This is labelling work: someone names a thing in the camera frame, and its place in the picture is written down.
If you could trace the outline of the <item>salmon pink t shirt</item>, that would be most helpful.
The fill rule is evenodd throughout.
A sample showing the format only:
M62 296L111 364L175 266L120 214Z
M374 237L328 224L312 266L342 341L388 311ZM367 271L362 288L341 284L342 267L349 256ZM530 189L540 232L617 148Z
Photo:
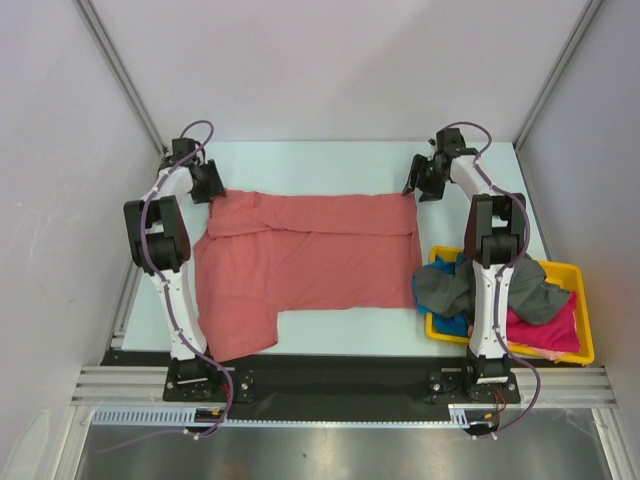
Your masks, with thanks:
M282 312L413 307L417 205L399 193L230 190L194 256L199 326L216 361L235 360L278 343Z

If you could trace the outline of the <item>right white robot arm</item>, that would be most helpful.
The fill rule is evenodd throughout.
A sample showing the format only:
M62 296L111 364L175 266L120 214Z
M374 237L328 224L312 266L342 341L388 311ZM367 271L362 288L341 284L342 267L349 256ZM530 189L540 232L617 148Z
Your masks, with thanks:
M467 350L472 369L461 376L461 388L469 399L484 401L498 381L507 379L513 357L506 337L508 291L530 242L526 201L500 187L481 167L481 157L492 144L485 127L453 122L428 143L429 154L413 157L402 194L419 192L420 202L438 201L451 183L469 199L463 252L473 268L475 306Z

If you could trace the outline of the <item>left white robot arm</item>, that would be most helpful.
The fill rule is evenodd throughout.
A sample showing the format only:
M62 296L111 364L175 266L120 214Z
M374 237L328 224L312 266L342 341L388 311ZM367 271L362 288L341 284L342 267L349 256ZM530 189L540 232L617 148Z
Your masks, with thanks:
M181 207L209 204L225 194L215 162L206 158L205 144L182 134L172 140L151 189L123 206L132 261L160 297L170 356L178 362L195 360L207 350L189 287L192 245Z

